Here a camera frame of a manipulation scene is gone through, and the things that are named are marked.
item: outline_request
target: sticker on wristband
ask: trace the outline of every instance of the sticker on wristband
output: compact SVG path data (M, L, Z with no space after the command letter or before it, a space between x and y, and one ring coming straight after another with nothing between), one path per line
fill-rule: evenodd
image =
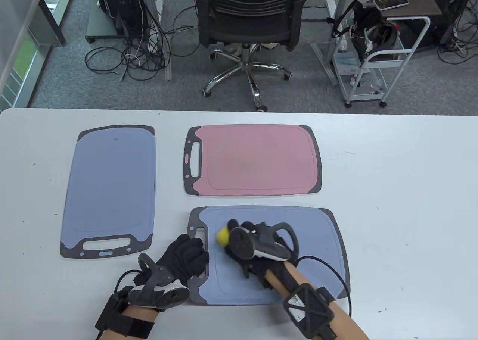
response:
M297 294L290 298L288 303L291 305L300 306L301 308L305 308L305 304L302 302L302 300L298 297ZM305 318L305 311L301 311L299 309L294 308L289 308L289 311L297 322L300 322L303 318Z

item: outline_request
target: bag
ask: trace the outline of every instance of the bag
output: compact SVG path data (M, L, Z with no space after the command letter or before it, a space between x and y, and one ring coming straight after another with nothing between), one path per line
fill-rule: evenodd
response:
M350 28L339 31L340 23L352 9L354 23ZM360 62L374 52L401 48L400 32L396 24L387 22L376 7L364 7L358 0L350 3L338 19L327 18L327 23L332 24L333 38L340 38L350 32L350 38ZM398 57L398 54L377 55L370 61L394 60Z

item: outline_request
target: wrist strap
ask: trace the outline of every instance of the wrist strap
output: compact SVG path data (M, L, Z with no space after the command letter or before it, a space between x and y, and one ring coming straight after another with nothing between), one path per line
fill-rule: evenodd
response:
M154 323L121 314L128 307L127 297L132 288L124 287L109 297L95 325L95 328L99 330L97 339L101 337L106 329L123 336L134 336L141 339L148 338Z
M118 312L111 312L106 319L106 328L124 336L147 339L154 323L130 318Z

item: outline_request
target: smartphone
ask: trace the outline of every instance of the smartphone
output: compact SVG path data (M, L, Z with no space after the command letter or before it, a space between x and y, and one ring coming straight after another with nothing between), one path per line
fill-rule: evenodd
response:
M384 11L408 5L408 0L374 0L373 3L378 10Z

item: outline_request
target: motion capture glove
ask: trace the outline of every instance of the motion capture glove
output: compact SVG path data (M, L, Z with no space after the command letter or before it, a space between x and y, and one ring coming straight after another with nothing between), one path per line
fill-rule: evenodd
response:
M227 228L229 229L229 232L231 232L232 229L236 227L239 227L239 223L235 219L231 219L227 223ZM240 227L245 228L251 232L258 231L257 225L254 225L251 222L244 222L243 224L240 225ZM273 234L273 238L276 243L281 244L282 246L284 246L290 251L291 257L288 259L288 261L292 263L294 266L296 266L297 257L298 257L298 249L291 250L289 246L287 245L287 243L285 243L284 239L278 236L277 233ZM265 288L272 288L270 284L264 279L267 270L268 269L274 270L276 268L284 267L283 261L276 261L266 257L260 258L260 257L254 256L252 259L243 260L237 257L237 255L235 255L232 252L230 245L225 247L225 252L229 257L231 257L235 262L237 262L241 266L244 276L246 278L249 278L249 273L252 273L258 278L259 282L261 282L262 286Z
M191 239L187 234L181 234L168 246L156 264L166 267L171 273L171 282L177 279L186 286L187 281L193 275L201 275L209 263L209 253L203 249L203 246L201 239ZM133 281L137 286L144 285L151 274L150 267L142 269Z

